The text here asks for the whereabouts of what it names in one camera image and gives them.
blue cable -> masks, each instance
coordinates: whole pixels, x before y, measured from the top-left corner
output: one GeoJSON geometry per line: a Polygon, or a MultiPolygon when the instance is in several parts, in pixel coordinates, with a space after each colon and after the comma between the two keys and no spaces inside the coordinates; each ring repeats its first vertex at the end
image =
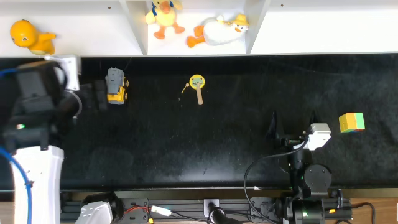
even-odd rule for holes
{"type": "Polygon", "coordinates": [[[14,72],[17,72],[15,68],[4,69],[3,71],[0,71],[0,78],[4,77],[7,73],[14,73],[14,72]]]}
{"type": "Polygon", "coordinates": [[[27,178],[24,168],[6,150],[0,146],[0,155],[3,155],[9,162],[12,162],[19,170],[25,181],[27,191],[27,224],[32,224],[32,185],[27,178]]]}

colorful block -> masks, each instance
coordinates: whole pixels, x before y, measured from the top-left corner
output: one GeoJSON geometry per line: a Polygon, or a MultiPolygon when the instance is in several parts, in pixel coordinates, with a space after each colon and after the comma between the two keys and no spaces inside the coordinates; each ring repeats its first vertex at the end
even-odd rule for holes
{"type": "Polygon", "coordinates": [[[340,132],[357,132],[365,130],[365,122],[362,113],[346,113],[338,118],[340,132]]]}

white duck plush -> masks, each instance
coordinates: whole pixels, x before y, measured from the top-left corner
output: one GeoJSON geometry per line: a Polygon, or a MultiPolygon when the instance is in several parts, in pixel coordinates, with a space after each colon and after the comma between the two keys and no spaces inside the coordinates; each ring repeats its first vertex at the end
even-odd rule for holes
{"type": "Polygon", "coordinates": [[[188,37],[187,45],[192,48],[204,42],[212,46],[228,44],[241,38],[248,27],[249,23],[243,14],[238,14],[232,22],[225,22],[223,16],[207,19],[204,25],[195,27],[196,37],[188,37]]]}

black table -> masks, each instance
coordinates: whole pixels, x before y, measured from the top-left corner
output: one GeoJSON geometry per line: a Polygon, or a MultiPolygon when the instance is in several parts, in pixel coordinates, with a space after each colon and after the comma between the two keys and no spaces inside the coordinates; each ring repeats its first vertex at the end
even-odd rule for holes
{"type": "MultiPolygon", "coordinates": [[[[0,67],[31,60],[0,60],[0,67]]],[[[253,160],[278,153],[265,139],[273,110],[286,133],[306,130],[312,111],[329,124],[331,139],[312,154],[331,169],[333,187],[398,186],[396,54],[83,58],[82,65],[81,83],[104,79],[111,67],[125,69],[130,101],[79,117],[62,146],[61,189],[242,187],[253,160]],[[204,105],[195,90],[181,94],[196,73],[206,79],[204,105]],[[338,117],[351,112],[364,114],[366,130],[340,134],[338,117]]],[[[1,80],[1,124],[16,89],[1,80]]],[[[290,187],[277,160],[253,168],[248,181],[290,187]]],[[[0,158],[0,190],[11,189],[9,165],[0,158]]]]}

orange beak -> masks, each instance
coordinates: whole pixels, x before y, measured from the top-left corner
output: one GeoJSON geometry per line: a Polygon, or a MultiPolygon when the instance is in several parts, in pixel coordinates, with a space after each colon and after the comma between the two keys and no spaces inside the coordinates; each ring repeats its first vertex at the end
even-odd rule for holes
{"type": "Polygon", "coordinates": [[[160,4],[160,10],[164,12],[165,14],[168,14],[171,10],[170,2],[169,1],[164,1],[162,4],[160,4]]]}

